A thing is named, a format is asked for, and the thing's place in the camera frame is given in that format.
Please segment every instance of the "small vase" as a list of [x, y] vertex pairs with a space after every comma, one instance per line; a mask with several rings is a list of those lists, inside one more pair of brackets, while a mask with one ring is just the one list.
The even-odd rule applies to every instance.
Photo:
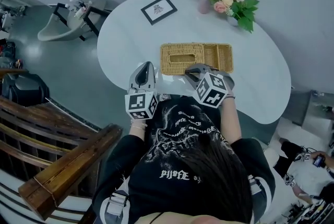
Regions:
[[199, 0], [197, 9], [200, 13], [206, 14], [210, 11], [210, 7], [210, 0]]
[[238, 21], [233, 17], [228, 17], [228, 22], [232, 26], [238, 26]]

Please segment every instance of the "picture frame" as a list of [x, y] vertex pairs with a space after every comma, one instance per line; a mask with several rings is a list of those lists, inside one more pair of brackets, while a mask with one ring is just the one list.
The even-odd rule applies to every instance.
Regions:
[[154, 25], [177, 11], [177, 8], [170, 0], [156, 0], [141, 9], [142, 13]]

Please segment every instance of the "black t-shirt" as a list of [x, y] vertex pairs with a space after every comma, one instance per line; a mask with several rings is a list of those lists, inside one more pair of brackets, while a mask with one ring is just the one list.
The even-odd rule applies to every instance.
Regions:
[[[198, 134], [219, 139], [226, 150], [232, 147], [248, 174], [268, 183], [273, 197], [275, 180], [260, 144], [253, 139], [240, 139], [230, 147], [218, 129], [218, 109], [201, 106], [188, 97], [168, 100], [159, 103], [154, 118], [147, 124], [145, 142], [136, 136], [125, 136], [109, 156], [104, 182], [93, 198], [97, 214], [102, 201], [121, 185], [123, 176], [130, 175], [129, 223], [156, 212], [204, 215], [198, 203], [201, 180], [180, 160], [182, 150], [191, 148]], [[260, 203], [257, 211], [262, 212], [266, 200]]]

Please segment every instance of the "white table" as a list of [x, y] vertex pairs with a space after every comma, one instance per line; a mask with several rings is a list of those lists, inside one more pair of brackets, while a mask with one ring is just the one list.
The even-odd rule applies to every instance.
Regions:
[[261, 124], [277, 120], [288, 104], [291, 78], [288, 66], [272, 39], [254, 24], [252, 34], [231, 26], [213, 10], [197, 11], [199, 0], [170, 0], [177, 12], [151, 25], [140, 9], [155, 0], [127, 0], [105, 20], [98, 38], [98, 59], [107, 78], [127, 89], [130, 75], [146, 61], [157, 68], [159, 93], [192, 95], [183, 76], [160, 72], [164, 43], [217, 42], [233, 48], [237, 109]]

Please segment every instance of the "gray floor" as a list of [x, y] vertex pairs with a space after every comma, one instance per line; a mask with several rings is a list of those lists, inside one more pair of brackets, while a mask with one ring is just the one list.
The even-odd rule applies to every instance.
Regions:
[[[38, 74], [50, 89], [50, 96], [85, 120], [105, 127], [115, 123], [129, 129], [125, 112], [125, 90], [111, 83], [100, 68], [97, 38], [60, 42], [40, 42], [37, 33], [45, 27], [53, 9], [47, 6], [28, 8], [17, 20], [10, 40], [17, 45], [17, 58], [24, 68]], [[262, 125], [240, 113], [243, 137], [257, 137], [268, 144], [278, 121]]]

